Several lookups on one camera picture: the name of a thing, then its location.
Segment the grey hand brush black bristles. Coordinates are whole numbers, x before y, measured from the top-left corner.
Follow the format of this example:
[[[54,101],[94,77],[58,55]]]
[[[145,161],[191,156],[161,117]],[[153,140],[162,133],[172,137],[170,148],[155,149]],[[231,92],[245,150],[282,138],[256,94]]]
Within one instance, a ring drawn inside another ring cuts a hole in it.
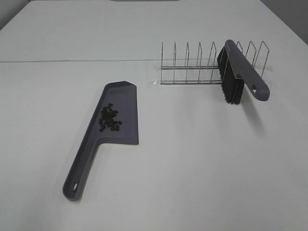
[[[231,39],[225,42],[217,57],[221,87],[227,103],[238,105],[244,90],[248,87],[251,94],[259,101],[267,101],[270,90],[261,76]]]

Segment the grey plastic dustpan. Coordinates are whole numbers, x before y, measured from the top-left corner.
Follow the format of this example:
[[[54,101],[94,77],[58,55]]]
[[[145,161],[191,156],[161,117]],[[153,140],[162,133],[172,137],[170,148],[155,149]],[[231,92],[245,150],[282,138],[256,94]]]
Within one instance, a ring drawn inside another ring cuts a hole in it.
[[[104,87],[64,182],[66,199],[81,199],[97,149],[105,143],[139,143],[137,87],[132,83],[112,82]]]

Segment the pile of coffee beans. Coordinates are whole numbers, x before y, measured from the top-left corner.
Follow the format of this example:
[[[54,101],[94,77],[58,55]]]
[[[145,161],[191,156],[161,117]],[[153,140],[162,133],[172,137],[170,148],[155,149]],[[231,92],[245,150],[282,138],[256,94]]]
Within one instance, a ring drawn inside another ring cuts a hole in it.
[[[104,132],[105,130],[120,131],[123,122],[116,119],[119,111],[115,110],[113,106],[112,103],[109,103],[107,106],[102,107],[99,118],[99,132]]]

